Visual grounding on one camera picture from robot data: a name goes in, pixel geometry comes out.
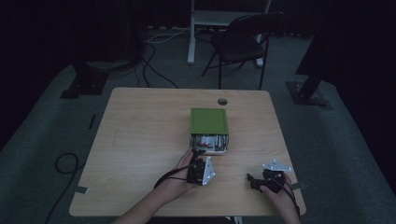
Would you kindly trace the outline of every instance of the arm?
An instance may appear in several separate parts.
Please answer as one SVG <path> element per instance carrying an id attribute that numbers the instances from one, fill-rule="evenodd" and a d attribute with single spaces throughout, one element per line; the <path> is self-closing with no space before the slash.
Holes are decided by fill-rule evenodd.
<path id="1" fill-rule="evenodd" d="M 174 168 L 181 168 L 189 165 L 190 160 L 193 156 L 191 150 L 188 150 L 183 157 L 178 162 L 177 166 Z M 185 179 L 187 177 L 188 169 L 182 170 L 172 177 Z M 140 202 L 138 202 L 134 207 L 128 210 L 121 217 L 117 218 L 113 224 L 143 224 L 147 223 L 154 214 L 167 203 L 172 202 L 174 199 L 178 198 L 184 194 L 189 189 L 194 188 L 196 185 L 189 184 L 187 181 L 179 179 L 165 179 L 157 188 L 152 190 L 148 195 L 146 195 Z"/>
<path id="2" fill-rule="evenodd" d="M 291 180 L 288 175 L 285 174 L 286 181 L 291 183 Z M 285 184 L 285 189 L 288 189 L 289 192 L 292 189 L 289 188 L 289 185 Z M 270 189 L 265 186 L 260 186 L 260 189 L 264 194 L 273 202 L 277 212 L 283 217 L 287 224 L 300 224 L 300 218 L 297 214 L 296 208 L 294 206 L 294 202 L 289 197 L 288 193 L 282 189 L 278 194 L 273 193 Z"/>

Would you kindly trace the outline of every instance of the chair leg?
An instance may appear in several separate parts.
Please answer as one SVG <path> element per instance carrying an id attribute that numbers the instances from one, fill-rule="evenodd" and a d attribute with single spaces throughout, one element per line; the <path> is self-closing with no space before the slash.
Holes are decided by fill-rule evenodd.
<path id="1" fill-rule="evenodd" d="M 219 90 L 221 90 L 221 58 L 219 56 Z"/>
<path id="2" fill-rule="evenodd" d="M 264 71 L 265 71 L 265 61 L 266 61 L 266 57 L 262 58 L 262 76 L 260 77 L 260 83 L 259 83 L 259 91 L 262 89 L 262 82 L 264 80 Z"/>
<path id="3" fill-rule="evenodd" d="M 244 64 L 245 64 L 245 62 L 242 62 L 241 64 L 239 64 L 238 69 L 241 68 Z"/>
<path id="4" fill-rule="evenodd" d="M 213 59 L 215 58 L 216 52 L 213 52 L 212 57 L 210 58 L 209 62 L 206 65 L 204 72 L 202 73 L 202 77 L 205 76 L 206 70 L 209 68 L 210 64 L 212 64 Z"/>
<path id="5" fill-rule="evenodd" d="M 267 55 L 268 55 L 268 47 L 269 47 L 269 39 L 265 41 L 265 52 L 262 57 L 262 76 L 260 77 L 260 84 L 259 84 L 259 90 L 262 89 L 262 81 L 264 80 L 264 71 L 265 71 L 265 65 L 267 62 Z"/>

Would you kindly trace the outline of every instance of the wooden table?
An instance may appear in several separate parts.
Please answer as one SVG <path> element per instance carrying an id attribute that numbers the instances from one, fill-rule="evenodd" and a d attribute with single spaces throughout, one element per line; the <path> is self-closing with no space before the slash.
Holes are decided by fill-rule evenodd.
<path id="1" fill-rule="evenodd" d="M 225 98 L 227 105 L 219 105 Z M 212 156 L 216 176 L 161 208 L 159 217 L 270 216 L 275 208 L 250 189 L 247 173 L 262 178 L 262 164 L 292 166 L 271 98 L 266 91 L 116 88 L 70 207 L 72 216 L 120 216 L 170 171 L 189 148 L 192 107 L 225 108 L 230 142 Z M 289 173 L 296 182 L 295 173 Z M 301 213 L 301 192 L 294 191 Z"/>

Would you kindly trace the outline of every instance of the chair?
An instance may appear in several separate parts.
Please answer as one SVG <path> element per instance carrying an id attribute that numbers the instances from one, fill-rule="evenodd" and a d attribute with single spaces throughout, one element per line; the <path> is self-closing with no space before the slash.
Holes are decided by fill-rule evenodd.
<path id="1" fill-rule="evenodd" d="M 265 62 L 269 46 L 268 37 L 276 33 L 280 28 L 284 15 L 282 12 L 272 12 L 260 15 L 248 15 L 233 20 L 225 31 L 214 33 L 210 37 L 215 52 L 210 58 L 205 71 L 209 68 L 219 68 L 219 90 L 221 89 L 221 67 L 234 63 L 241 63 L 241 68 L 245 62 L 262 58 L 262 76 L 260 78 L 259 90 L 262 89 L 264 78 Z M 258 42 L 256 35 L 262 35 L 262 40 Z M 219 55 L 219 65 L 210 66 L 216 55 Z"/>

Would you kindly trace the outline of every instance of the wire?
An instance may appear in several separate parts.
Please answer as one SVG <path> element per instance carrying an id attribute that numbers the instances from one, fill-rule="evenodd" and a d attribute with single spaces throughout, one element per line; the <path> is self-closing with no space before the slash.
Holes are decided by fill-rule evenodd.
<path id="1" fill-rule="evenodd" d="M 149 88 L 153 88 L 153 86 L 151 85 L 151 83 L 149 83 L 149 80 L 148 80 L 147 77 L 146 77 L 146 68 L 147 68 L 147 66 L 148 66 L 149 68 L 151 68 L 151 70 L 152 70 L 153 72 L 155 72 L 158 76 L 160 76 L 160 77 L 162 77 L 163 79 L 169 81 L 170 83 L 172 83 L 172 85 L 174 85 L 174 86 L 178 89 L 178 85 L 175 84 L 175 82 L 173 82 L 171 79 L 165 77 L 164 75 L 161 75 L 159 72 L 157 72 L 157 70 L 155 70 L 155 69 L 149 64 L 149 62 L 151 61 L 151 59 L 154 57 L 154 54 L 155 54 L 155 47 L 152 46 L 152 45 L 150 45 L 149 43 L 147 43 L 147 45 L 149 45 L 149 46 L 152 47 L 152 49 L 153 49 L 153 52 L 152 52 L 151 56 L 149 57 L 149 59 L 148 59 L 147 61 L 144 59 L 144 57 L 142 57 L 142 61 L 145 63 L 145 65 L 143 66 L 143 79 L 145 79 L 145 81 L 146 81 L 148 87 L 149 87 Z"/>
<path id="2" fill-rule="evenodd" d="M 155 183 L 154 188 L 157 188 L 165 179 L 168 179 L 168 178 L 187 180 L 187 179 L 182 179 L 182 178 L 178 178 L 178 177 L 172 177 L 171 175 L 177 174 L 178 172 L 180 172 L 182 170 L 185 170 L 187 168 L 192 167 L 193 165 L 198 165 L 198 164 L 200 164 L 200 162 L 191 163 L 191 164 L 188 164 L 188 165 L 183 166 L 181 168 L 169 171 L 168 173 L 166 173 L 163 176 L 161 176 L 161 178 L 157 181 L 157 183 Z"/>
<path id="3" fill-rule="evenodd" d="M 169 177 L 167 177 L 167 179 L 187 180 L 185 178 L 178 178 L 178 177 L 174 177 L 174 176 L 169 176 Z"/>
<path id="4" fill-rule="evenodd" d="M 293 190 L 290 188 L 291 193 L 292 193 L 292 195 L 291 195 L 291 193 L 290 193 L 284 186 L 282 186 L 281 184 L 279 184 L 279 182 L 277 182 L 274 178 L 272 178 L 272 180 L 274 180 L 274 182 L 276 182 L 283 190 L 286 191 L 286 193 L 288 193 L 289 197 L 291 198 L 291 200 L 292 200 L 293 203 L 294 203 L 294 207 L 296 208 L 297 216 L 300 217 L 300 207 L 297 205 L 296 198 L 294 197 Z"/>
<path id="5" fill-rule="evenodd" d="M 199 41 L 201 43 L 210 44 L 210 40 L 204 39 L 204 38 L 201 38 L 201 37 L 198 37 L 198 36 L 195 37 L 195 40 L 197 40 L 197 42 Z"/>
<path id="6" fill-rule="evenodd" d="M 136 74 L 136 70 L 139 68 L 140 64 L 141 64 L 141 62 L 139 61 L 139 62 L 137 63 L 137 65 L 136 65 L 134 68 L 132 68 L 132 71 L 128 71 L 128 70 L 126 70 L 126 71 L 128 71 L 128 72 L 127 72 L 127 73 L 125 73 L 125 74 L 118 75 L 117 77 L 108 77 L 108 78 L 119 78 L 119 77 L 125 77 L 125 76 L 128 76 L 128 75 L 132 74 L 132 72 L 134 72 L 134 73 Z"/>
<path id="7" fill-rule="evenodd" d="M 189 28 L 190 28 L 190 27 L 187 27 L 187 28 L 181 30 L 179 33 L 176 33 L 176 34 L 160 34 L 160 35 L 155 35 L 155 36 L 149 38 L 148 40 L 146 40 L 146 43 L 148 43 L 148 44 L 161 44 L 161 43 L 165 43 L 166 41 L 168 41 L 168 40 L 170 40 L 170 39 L 172 39 L 172 38 L 174 38 L 174 37 L 176 37 L 176 36 L 178 36 L 178 35 L 182 35 L 182 34 L 183 34 L 186 30 L 188 30 Z M 169 36 L 169 37 L 166 38 L 166 39 L 163 40 L 163 41 L 158 41 L 158 42 L 150 41 L 150 40 L 152 40 L 152 39 L 154 39 L 154 38 L 157 38 L 157 37 L 159 37 L 159 36 Z"/>
<path id="8" fill-rule="evenodd" d="M 138 76 L 137 73 L 136 73 L 136 70 L 137 70 L 137 69 L 134 70 L 134 76 L 135 76 L 136 79 L 137 79 L 137 88 L 139 88 L 139 87 L 140 87 L 140 79 L 139 79 L 139 76 Z"/>
<path id="9" fill-rule="evenodd" d="M 72 156 L 72 157 L 75 159 L 75 166 L 74 166 L 74 169 L 71 170 L 71 171 L 63 171 L 63 170 L 61 170 L 61 169 L 59 168 L 59 164 L 58 164 L 58 163 L 59 163 L 59 161 L 61 160 L 61 158 L 65 157 L 65 156 Z M 57 171 L 58 173 L 63 174 L 63 175 L 70 175 L 70 174 L 71 174 L 72 176 L 70 177 L 69 182 L 68 182 L 67 185 L 66 185 L 66 188 L 64 188 L 64 192 L 61 194 L 61 196 L 59 196 L 58 200 L 56 200 L 55 204 L 54 204 L 54 205 L 52 206 L 52 208 L 50 209 L 49 214 L 47 215 L 45 224 L 49 223 L 50 217 L 51 217 L 53 211 L 55 210 L 55 207 L 56 207 L 56 206 L 58 205 L 58 203 L 61 201 L 62 197 L 66 194 L 66 192 L 69 190 L 69 188 L 70 188 L 70 186 L 71 186 L 71 184 L 72 184 L 72 182 L 73 182 L 73 179 L 74 179 L 75 176 L 76 176 L 76 173 L 77 173 L 81 168 L 83 168 L 84 166 L 85 166 L 85 162 L 84 162 L 82 165 L 79 166 L 79 164 L 78 164 L 78 157 L 77 157 L 77 155 L 74 154 L 74 153 L 70 153 L 70 152 L 64 153 L 64 154 L 62 154 L 61 156 L 59 156 L 58 159 L 56 159 L 56 161 L 55 161 L 55 169 L 56 169 L 56 171 Z"/>
<path id="10" fill-rule="evenodd" d="M 134 69 L 141 62 L 140 58 L 133 58 L 128 63 L 118 65 L 111 68 L 97 68 L 90 65 L 93 72 L 97 73 L 111 73 L 116 71 L 128 71 Z"/>

